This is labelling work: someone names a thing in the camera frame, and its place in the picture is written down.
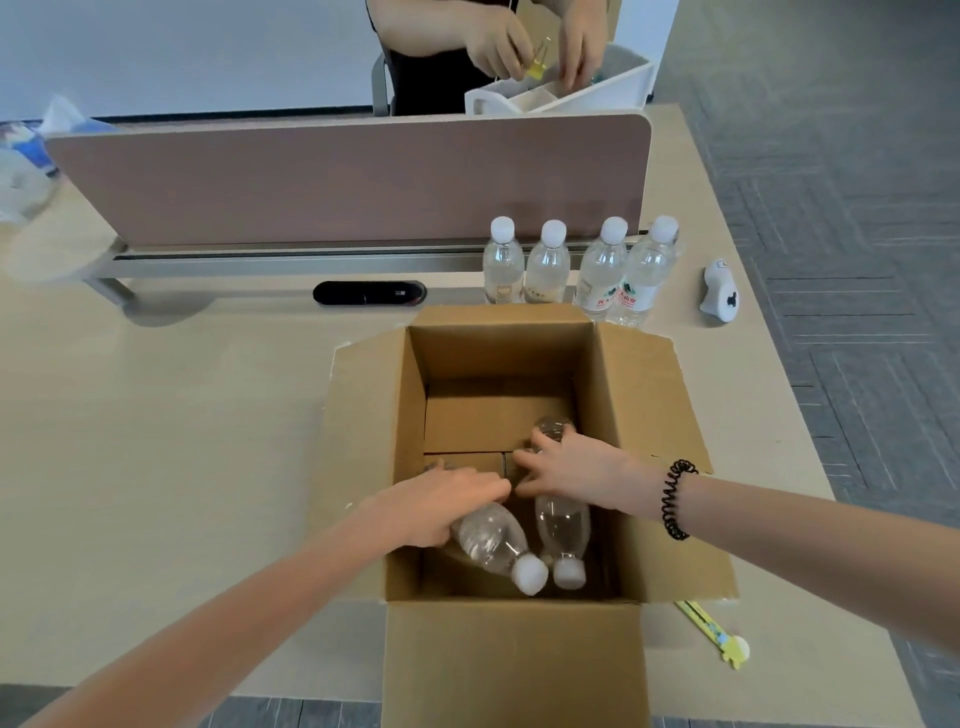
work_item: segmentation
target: hand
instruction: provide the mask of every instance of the hand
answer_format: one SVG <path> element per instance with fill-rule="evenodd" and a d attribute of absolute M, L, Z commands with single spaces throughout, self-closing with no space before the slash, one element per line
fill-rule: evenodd
<path fill-rule="evenodd" d="M 491 78 L 520 81 L 534 62 L 527 30 L 508 8 L 470 3 L 464 44 L 473 65 Z"/>
<path fill-rule="evenodd" d="M 380 491 L 357 510 L 372 522 L 365 529 L 400 546 L 442 546 L 450 524 L 477 508 L 510 494 L 510 481 L 474 468 L 449 471 L 439 461 L 432 469 Z"/>
<path fill-rule="evenodd" d="M 607 49 L 607 3 L 570 0 L 560 28 L 560 77 L 567 91 L 585 88 Z"/>
<path fill-rule="evenodd" d="M 567 496 L 633 516 L 656 517 L 657 475 L 622 449 L 577 434 L 572 425 L 564 428 L 559 443 L 537 429 L 530 441 L 540 452 L 514 451 L 517 464 L 530 471 L 516 486 L 518 496 Z"/>

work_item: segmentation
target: cardboard box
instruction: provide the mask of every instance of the cardboard box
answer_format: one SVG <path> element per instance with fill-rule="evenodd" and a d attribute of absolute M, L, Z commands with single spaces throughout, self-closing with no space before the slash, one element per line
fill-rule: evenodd
<path fill-rule="evenodd" d="M 506 453 L 544 414 L 664 466 L 711 471 L 669 339 L 570 305 L 434 306 L 339 349 L 311 528 L 439 456 L 522 476 Z M 507 506 L 536 549 L 530 501 Z M 736 596 L 727 554 L 592 510 L 588 586 L 537 598 L 443 549 L 401 549 L 343 595 L 387 602 L 383 725 L 646 725 L 643 602 Z"/>

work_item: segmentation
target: gray carpet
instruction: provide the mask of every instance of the gray carpet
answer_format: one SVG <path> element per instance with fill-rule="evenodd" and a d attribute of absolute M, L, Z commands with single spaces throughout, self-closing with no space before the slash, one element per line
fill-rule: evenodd
<path fill-rule="evenodd" d="M 957 38 L 949 0 L 683 0 L 656 93 L 684 108 L 837 497 L 960 527 Z M 960 725 L 960 662 L 895 643 L 928 728 Z M 0 687 L 0 728 L 55 694 Z M 379 706 L 232 698 L 204 721 L 298 725 L 373 728 Z M 688 726 L 749 728 L 654 719 Z"/>

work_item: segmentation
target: pink desk partition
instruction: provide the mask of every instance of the pink desk partition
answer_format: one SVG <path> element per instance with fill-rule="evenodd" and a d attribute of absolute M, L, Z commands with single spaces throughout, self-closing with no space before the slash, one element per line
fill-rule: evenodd
<path fill-rule="evenodd" d="M 245 122 L 50 139 L 50 154 L 132 248 L 485 238 L 545 220 L 637 225 L 640 113 Z"/>

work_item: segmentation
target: white desk organizer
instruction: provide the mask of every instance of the white desk organizer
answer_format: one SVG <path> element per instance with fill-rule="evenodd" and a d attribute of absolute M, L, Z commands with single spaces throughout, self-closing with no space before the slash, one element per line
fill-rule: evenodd
<path fill-rule="evenodd" d="M 518 116 L 562 111 L 584 113 L 611 109 L 643 109 L 657 65 L 628 48 L 607 44 L 600 76 L 603 81 L 564 96 L 559 68 L 551 66 L 536 79 L 494 81 L 464 95 L 469 116 Z"/>

